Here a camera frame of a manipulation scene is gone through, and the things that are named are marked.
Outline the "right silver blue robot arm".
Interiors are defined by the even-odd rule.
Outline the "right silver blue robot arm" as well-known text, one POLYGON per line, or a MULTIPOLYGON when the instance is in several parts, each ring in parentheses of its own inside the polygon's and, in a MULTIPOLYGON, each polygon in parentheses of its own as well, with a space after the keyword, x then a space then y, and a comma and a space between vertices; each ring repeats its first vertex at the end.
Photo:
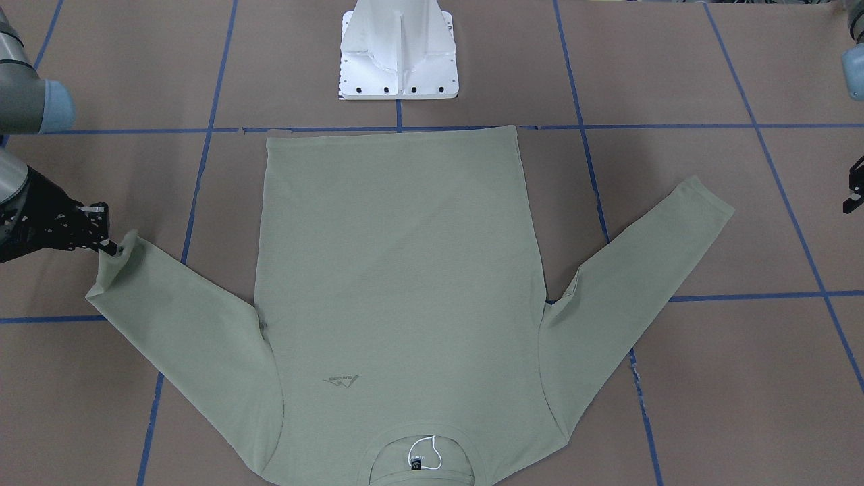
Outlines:
MULTIPOLYGON (((73 126, 75 117, 67 87, 40 77, 24 40, 1 12, 2 136, 61 132, 73 126)), ((42 249, 121 253, 110 239, 107 204, 77 202, 6 148, 1 151, 1 216, 3 263, 42 249)))

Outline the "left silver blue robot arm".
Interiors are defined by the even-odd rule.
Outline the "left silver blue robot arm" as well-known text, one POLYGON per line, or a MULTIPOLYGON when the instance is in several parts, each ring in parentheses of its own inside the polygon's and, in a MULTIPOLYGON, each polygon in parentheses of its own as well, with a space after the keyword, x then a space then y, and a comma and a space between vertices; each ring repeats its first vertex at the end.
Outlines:
MULTIPOLYGON (((863 1, 842 1, 846 12, 846 28, 855 45, 846 50, 840 61, 846 89, 853 101, 863 101, 863 1)), ((863 157, 851 167, 848 175, 850 194, 842 204, 844 213, 852 213, 863 203, 863 157)))

